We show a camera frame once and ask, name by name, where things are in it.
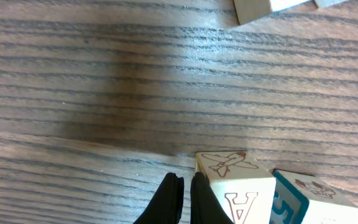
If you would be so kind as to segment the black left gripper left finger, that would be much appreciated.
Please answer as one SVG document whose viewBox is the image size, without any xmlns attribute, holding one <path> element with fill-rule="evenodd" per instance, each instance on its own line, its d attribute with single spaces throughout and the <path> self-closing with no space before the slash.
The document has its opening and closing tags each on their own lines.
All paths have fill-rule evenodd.
<svg viewBox="0 0 358 224">
<path fill-rule="evenodd" d="M 178 224 L 183 209 L 184 186 L 184 178 L 167 173 L 134 224 Z"/>
</svg>

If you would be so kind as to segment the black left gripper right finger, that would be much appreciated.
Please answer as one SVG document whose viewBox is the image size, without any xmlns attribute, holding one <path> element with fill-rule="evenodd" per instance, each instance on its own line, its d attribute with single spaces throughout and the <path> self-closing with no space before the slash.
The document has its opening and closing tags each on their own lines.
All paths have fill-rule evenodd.
<svg viewBox="0 0 358 224">
<path fill-rule="evenodd" d="M 196 172 L 192 178 L 190 193 L 191 224 L 233 224 L 202 172 Z"/>
</svg>

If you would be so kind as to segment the wooden A airplane block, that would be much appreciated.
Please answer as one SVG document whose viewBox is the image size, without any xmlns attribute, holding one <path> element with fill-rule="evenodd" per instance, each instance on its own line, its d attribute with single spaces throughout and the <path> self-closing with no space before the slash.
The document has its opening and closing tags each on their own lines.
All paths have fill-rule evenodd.
<svg viewBox="0 0 358 224">
<path fill-rule="evenodd" d="M 233 223 L 269 223 L 276 179 L 248 152 L 197 152 L 195 167 Z"/>
</svg>

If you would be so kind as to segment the red-edged wooden letter block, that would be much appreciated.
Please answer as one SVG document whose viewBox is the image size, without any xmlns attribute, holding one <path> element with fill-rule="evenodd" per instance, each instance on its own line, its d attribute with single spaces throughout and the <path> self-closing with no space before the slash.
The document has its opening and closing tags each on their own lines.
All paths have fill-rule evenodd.
<svg viewBox="0 0 358 224">
<path fill-rule="evenodd" d="M 260 19 L 273 12 L 282 11 L 308 0 L 234 0 L 240 25 Z"/>
</svg>

